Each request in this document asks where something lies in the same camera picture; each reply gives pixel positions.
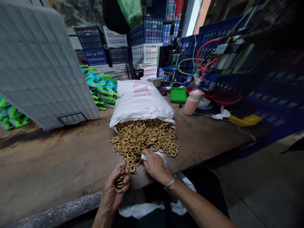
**green plastic tray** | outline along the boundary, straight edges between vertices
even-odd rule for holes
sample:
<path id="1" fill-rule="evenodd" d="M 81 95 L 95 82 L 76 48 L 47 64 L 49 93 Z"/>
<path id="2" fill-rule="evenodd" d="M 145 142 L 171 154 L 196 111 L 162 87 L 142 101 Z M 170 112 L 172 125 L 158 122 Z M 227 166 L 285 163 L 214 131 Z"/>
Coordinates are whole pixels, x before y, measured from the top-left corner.
<path id="1" fill-rule="evenodd" d="M 170 96 L 171 103 L 184 104 L 186 103 L 186 100 L 187 100 L 187 94 L 185 88 L 177 88 L 177 87 L 171 88 L 171 96 Z"/>

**silver bracelet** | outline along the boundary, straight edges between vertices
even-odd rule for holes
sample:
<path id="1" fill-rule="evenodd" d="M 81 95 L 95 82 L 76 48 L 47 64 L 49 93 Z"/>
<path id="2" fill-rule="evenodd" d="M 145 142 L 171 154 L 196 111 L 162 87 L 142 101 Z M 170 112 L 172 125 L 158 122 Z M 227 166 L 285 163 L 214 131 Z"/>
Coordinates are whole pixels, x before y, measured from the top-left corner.
<path id="1" fill-rule="evenodd" d="M 167 187 L 165 187 L 165 190 L 167 190 L 174 183 L 175 180 L 176 180 L 176 176 L 174 175 L 173 180 L 167 185 Z"/>

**person's right hand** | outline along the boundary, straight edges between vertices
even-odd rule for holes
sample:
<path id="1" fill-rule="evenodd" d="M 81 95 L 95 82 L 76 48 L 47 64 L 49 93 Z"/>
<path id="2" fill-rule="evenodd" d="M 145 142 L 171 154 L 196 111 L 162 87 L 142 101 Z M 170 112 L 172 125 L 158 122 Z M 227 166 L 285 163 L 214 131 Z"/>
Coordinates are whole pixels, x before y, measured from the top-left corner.
<path id="1" fill-rule="evenodd" d="M 144 154 L 147 157 L 147 161 L 143 161 L 146 171 L 155 180 L 167 186 L 173 180 L 173 175 L 164 167 L 162 157 L 155 154 L 151 149 L 145 149 Z"/>

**green plastic bag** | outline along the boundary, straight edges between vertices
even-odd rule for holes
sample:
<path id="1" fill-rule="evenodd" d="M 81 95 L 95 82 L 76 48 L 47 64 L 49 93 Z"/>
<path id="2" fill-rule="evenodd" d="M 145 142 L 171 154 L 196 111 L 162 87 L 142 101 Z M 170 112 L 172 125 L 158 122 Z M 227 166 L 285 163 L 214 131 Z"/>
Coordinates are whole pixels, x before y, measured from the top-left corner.
<path id="1" fill-rule="evenodd" d="M 117 0 L 117 2 L 130 28 L 139 26 L 143 19 L 141 0 Z"/>

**forearm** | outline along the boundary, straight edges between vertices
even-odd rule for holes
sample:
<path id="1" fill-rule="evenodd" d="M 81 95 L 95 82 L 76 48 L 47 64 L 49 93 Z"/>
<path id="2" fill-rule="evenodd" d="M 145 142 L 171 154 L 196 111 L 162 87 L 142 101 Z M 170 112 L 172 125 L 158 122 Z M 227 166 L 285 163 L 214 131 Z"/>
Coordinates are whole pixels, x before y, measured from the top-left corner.
<path id="1" fill-rule="evenodd" d="M 114 216 L 111 213 L 98 210 L 92 228 L 111 228 Z"/>
<path id="2" fill-rule="evenodd" d="M 164 175 L 159 179 L 160 183 L 167 186 L 173 176 L 169 171 L 165 171 Z M 201 228 L 233 228 L 235 225 L 215 206 L 200 194 L 192 191 L 186 185 L 176 180 L 169 189 L 184 205 L 189 214 Z"/>

